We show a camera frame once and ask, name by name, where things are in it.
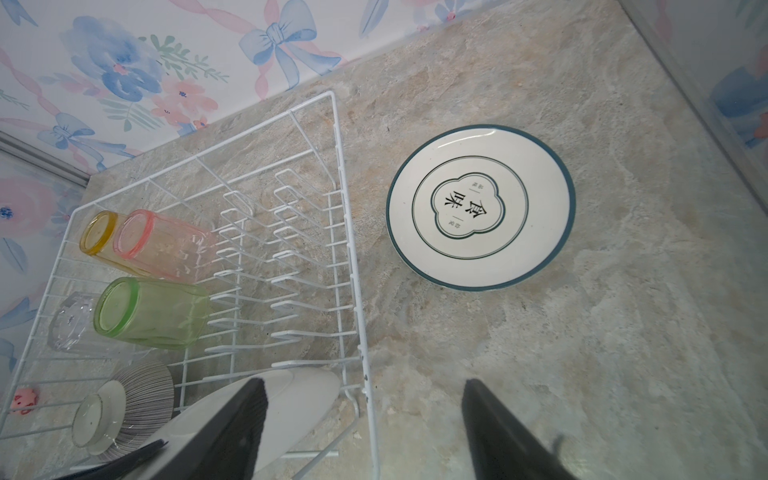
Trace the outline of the white plate green rim logo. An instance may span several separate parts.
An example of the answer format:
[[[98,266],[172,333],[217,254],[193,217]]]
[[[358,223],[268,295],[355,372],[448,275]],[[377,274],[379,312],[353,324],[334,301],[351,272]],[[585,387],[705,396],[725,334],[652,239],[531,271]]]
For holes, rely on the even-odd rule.
[[[573,229],[576,190],[563,160],[511,127],[468,125],[417,148],[386,200],[401,259],[440,286],[487,291],[547,267]]]

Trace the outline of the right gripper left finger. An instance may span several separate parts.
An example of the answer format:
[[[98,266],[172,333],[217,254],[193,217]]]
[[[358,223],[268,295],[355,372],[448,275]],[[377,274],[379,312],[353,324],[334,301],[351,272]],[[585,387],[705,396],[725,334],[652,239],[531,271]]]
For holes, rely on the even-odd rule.
[[[259,377],[208,395],[156,432],[148,479],[250,479],[269,406]]]

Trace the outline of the green translucent plastic cup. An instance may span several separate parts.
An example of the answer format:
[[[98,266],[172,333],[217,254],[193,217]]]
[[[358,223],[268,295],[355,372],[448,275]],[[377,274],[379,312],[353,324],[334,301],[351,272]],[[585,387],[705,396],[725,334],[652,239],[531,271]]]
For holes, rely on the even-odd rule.
[[[116,341],[180,350],[199,339],[210,312],[209,293],[199,285],[121,277],[98,298],[93,327]]]

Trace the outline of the pink translucent plastic cup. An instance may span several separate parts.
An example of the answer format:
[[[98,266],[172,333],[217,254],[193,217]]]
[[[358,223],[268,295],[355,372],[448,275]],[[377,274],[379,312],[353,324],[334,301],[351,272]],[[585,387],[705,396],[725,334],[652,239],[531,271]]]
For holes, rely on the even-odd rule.
[[[128,265],[152,277],[194,283],[212,266],[216,238],[176,218],[138,209],[117,229],[113,250]]]

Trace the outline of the white ribbed bowl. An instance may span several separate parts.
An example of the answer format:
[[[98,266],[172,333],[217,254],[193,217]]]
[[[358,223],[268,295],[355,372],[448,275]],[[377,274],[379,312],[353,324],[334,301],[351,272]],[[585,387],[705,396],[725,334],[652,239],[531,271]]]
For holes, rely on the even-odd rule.
[[[174,410],[174,383],[169,369],[156,361],[116,372],[78,406],[71,426],[73,444],[101,461],[137,450]]]

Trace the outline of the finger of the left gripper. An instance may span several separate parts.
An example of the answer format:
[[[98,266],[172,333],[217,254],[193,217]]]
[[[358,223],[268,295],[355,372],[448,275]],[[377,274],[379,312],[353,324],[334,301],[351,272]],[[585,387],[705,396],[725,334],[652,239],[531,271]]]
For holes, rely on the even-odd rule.
[[[164,440],[156,440],[123,457],[87,470],[71,473],[56,480],[115,480],[121,479],[139,466],[147,463],[158,455],[167,444]]]

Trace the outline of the small pink toy figure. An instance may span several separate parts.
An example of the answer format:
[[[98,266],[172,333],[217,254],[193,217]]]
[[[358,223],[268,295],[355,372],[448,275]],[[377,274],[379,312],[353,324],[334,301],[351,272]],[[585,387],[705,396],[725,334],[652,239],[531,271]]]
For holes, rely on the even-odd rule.
[[[18,388],[10,406],[10,413],[25,416],[35,410],[39,401],[39,390],[35,387]]]

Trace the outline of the left aluminium corner post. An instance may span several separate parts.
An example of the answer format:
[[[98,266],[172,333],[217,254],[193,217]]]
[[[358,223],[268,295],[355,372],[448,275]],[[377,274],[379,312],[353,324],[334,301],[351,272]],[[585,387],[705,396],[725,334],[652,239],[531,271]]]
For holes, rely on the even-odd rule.
[[[81,187],[86,187],[89,182],[87,173],[4,132],[1,133],[1,151]]]

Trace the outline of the yellow translucent plastic cup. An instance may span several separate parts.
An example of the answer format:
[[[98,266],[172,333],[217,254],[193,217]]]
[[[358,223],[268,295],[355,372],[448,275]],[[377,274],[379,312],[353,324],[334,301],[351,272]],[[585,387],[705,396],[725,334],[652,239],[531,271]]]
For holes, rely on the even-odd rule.
[[[145,277],[147,276],[145,271],[124,260],[113,249],[116,233],[126,219],[127,216],[123,214],[108,210],[100,211],[85,227],[79,240],[79,248],[85,255],[94,257],[110,267],[133,276]]]

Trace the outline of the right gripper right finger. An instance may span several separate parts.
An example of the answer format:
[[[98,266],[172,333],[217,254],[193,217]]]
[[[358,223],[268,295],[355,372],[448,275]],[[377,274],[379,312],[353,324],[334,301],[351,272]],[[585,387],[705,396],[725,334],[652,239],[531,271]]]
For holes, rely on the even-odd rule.
[[[481,380],[465,382],[461,410],[477,479],[574,477]]]

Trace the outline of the clear plastic cup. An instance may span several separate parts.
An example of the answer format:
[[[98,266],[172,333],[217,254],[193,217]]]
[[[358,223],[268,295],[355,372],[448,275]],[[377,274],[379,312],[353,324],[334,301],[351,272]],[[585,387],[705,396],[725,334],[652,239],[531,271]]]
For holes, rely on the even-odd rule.
[[[94,314],[98,297],[75,292],[63,300],[48,328],[48,346],[53,350],[82,356],[117,358],[122,354],[116,342],[98,334]]]

